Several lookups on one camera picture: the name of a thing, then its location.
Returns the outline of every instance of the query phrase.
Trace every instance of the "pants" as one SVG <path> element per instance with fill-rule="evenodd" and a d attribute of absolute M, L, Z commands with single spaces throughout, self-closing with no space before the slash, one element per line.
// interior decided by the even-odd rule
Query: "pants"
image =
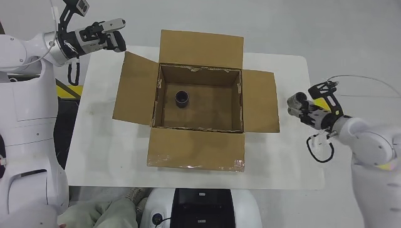
<path fill-rule="evenodd" d="M 66 228 L 138 228 L 135 205 L 126 198 L 73 205 L 57 221 Z"/>

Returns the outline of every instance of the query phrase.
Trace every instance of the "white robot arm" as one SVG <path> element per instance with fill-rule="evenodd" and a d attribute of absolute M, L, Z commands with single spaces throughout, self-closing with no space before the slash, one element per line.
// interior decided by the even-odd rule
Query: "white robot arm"
<path fill-rule="evenodd" d="M 353 153 L 353 191 L 365 227 L 400 227 L 401 165 L 398 156 L 401 155 L 401 128 L 373 127 L 360 118 L 344 115 L 333 95 L 336 85 L 336 82 L 327 81 L 308 90 L 313 99 L 325 99 L 330 111 L 308 101 L 304 93 L 296 93 L 287 101 L 288 112 L 302 123 L 317 130 L 326 130 L 327 139 L 334 137 L 350 147 Z M 311 152 L 309 140 L 307 145 Z M 319 162 L 328 161 L 312 156 Z"/>
<path fill-rule="evenodd" d="M 58 112 L 53 65 L 63 66 L 99 49 L 125 51 L 123 19 L 67 32 L 73 14 L 84 16 L 86 0 L 64 0 L 58 30 L 20 41 L 0 35 L 0 135 L 6 147 L 1 163 L 0 227 L 58 227 L 68 207 L 68 183 L 58 164 L 53 130 Z M 11 83 L 7 73 L 39 75 Z"/>

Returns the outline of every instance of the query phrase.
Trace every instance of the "open cardboard box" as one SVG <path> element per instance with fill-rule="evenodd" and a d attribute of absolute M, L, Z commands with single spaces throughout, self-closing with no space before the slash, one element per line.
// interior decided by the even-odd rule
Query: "open cardboard box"
<path fill-rule="evenodd" d="M 148 166 L 243 172 L 244 132 L 279 132 L 274 74 L 243 70 L 243 44 L 162 30 L 159 63 L 125 53 L 113 118 L 152 127 Z"/>

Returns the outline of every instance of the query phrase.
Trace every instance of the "white table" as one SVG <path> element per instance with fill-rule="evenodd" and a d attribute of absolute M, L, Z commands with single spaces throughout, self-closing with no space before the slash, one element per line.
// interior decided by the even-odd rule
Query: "white table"
<path fill-rule="evenodd" d="M 159 59 L 158 48 L 131 46 L 128 50 Z M 244 54 L 244 69 L 274 72 L 281 133 L 246 134 L 243 173 L 146 166 L 150 127 L 112 120 L 123 57 L 113 51 L 91 56 L 66 165 L 70 185 L 323 188 L 323 171 L 305 147 L 314 131 L 287 114 L 286 99 L 310 86 L 303 57 Z"/>

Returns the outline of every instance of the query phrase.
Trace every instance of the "cable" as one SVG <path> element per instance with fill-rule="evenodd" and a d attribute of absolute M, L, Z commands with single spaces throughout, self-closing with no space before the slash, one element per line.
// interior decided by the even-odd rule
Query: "cable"
<path fill-rule="evenodd" d="M 377 78 L 371 78 L 371 77 L 369 77 L 369 76 L 360 76 L 360 75 L 337 75 L 337 76 L 332 76 L 331 78 L 328 78 L 327 81 L 332 80 L 333 78 L 340 78 L 340 77 L 355 77 L 355 78 L 365 78 L 365 79 L 375 80 L 375 81 L 378 81 L 378 82 L 383 83 L 384 85 L 387 85 L 391 90 L 393 90 L 394 92 L 396 92 L 396 94 L 397 94 L 399 97 L 401 97 L 401 93 L 399 93 L 392 85 L 390 85 L 390 84 L 388 84 L 388 83 L 386 83 L 386 82 L 384 82 L 384 81 L 382 81 L 382 80 L 379 80 L 379 79 L 377 79 Z"/>
<path fill-rule="evenodd" d="M 19 68 L 19 67 L 24 67 L 24 66 L 27 66 L 27 65 L 31 65 L 33 63 L 41 61 L 47 54 L 49 54 L 50 50 L 55 45 L 55 41 L 56 41 L 56 37 L 57 37 L 57 20 L 56 20 L 55 8 L 53 6 L 53 2 L 51 0 L 49 0 L 49 1 L 50 1 L 50 5 L 51 5 L 51 12 L 53 13 L 53 17 L 55 19 L 55 35 L 53 36 L 53 40 L 52 40 L 53 44 L 48 48 L 47 52 L 45 52 L 45 54 L 43 56 L 41 56 L 40 58 L 38 58 L 35 61 L 32 61 L 32 62 L 24 64 L 24 65 L 6 66 L 6 67 L 0 66 L 0 69 Z"/>
<path fill-rule="evenodd" d="M 161 220 L 161 221 L 155 226 L 155 228 L 158 227 L 158 226 L 159 226 L 161 223 L 163 223 L 164 221 L 169 220 L 169 219 L 171 219 L 171 217 L 168 217 L 168 218 L 166 218 L 166 219 Z"/>
<path fill-rule="evenodd" d="M 330 157 L 328 157 L 328 159 L 326 159 L 326 160 L 320 160 L 320 159 L 318 159 L 318 158 L 313 154 L 312 149 L 311 149 L 310 144 L 309 144 L 309 141 L 310 141 L 312 138 L 317 137 L 318 135 L 319 135 L 319 134 L 315 134 L 315 135 L 310 136 L 310 137 L 306 140 L 306 146 L 308 147 L 309 153 L 312 155 L 312 157 L 313 157 L 317 162 L 319 162 L 319 163 L 327 163 L 327 162 L 329 162 L 329 161 L 334 157 L 334 146 L 333 146 L 333 144 L 332 144 L 331 142 L 329 143 L 329 146 L 330 146 L 330 148 L 331 148 L 331 154 L 330 154 Z"/>
<path fill-rule="evenodd" d="M 70 63 L 68 65 L 68 74 L 67 74 L 68 82 L 70 83 L 70 85 L 77 86 L 80 83 L 80 62 L 79 61 L 76 62 L 75 82 L 73 82 L 71 79 L 72 70 L 73 70 L 73 67 L 72 67 L 72 64 Z"/>

